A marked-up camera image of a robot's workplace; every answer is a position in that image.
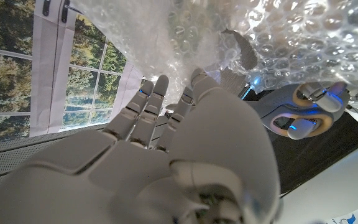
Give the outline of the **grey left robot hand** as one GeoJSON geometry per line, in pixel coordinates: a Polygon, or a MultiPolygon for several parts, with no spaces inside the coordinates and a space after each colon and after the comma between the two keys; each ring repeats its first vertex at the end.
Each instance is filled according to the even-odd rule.
{"type": "Polygon", "coordinates": [[[327,131],[344,112],[358,122],[358,81],[329,83],[314,82],[299,85],[292,96],[293,102],[304,108],[321,109],[324,113],[291,115],[287,135],[303,139],[327,131]]]}

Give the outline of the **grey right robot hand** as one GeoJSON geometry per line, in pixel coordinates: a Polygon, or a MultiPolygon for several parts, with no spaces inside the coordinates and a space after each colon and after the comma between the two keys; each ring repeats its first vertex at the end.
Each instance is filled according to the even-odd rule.
{"type": "Polygon", "coordinates": [[[151,147],[167,87],[146,82],[103,130],[20,164],[0,184],[0,223],[270,223],[280,181],[256,111],[197,69],[151,147]]]}

